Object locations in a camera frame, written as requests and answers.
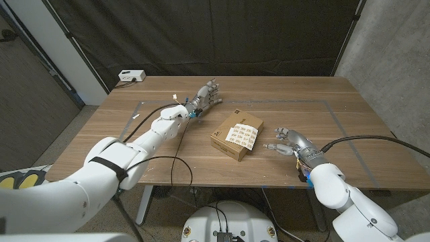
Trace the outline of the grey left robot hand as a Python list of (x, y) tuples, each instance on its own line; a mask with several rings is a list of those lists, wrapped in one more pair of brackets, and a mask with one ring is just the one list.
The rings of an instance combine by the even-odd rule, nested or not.
[(203, 112), (222, 102), (219, 97), (219, 84), (213, 78), (196, 93), (194, 98), (185, 104), (190, 118), (200, 116)]

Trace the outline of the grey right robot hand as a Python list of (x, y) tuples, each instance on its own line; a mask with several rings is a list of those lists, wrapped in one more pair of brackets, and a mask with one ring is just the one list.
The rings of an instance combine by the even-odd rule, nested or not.
[(303, 134), (287, 128), (276, 128), (275, 132), (277, 139), (287, 143), (264, 144), (266, 149), (277, 151), (285, 156), (295, 156), (303, 165), (311, 169), (329, 163), (317, 146)]

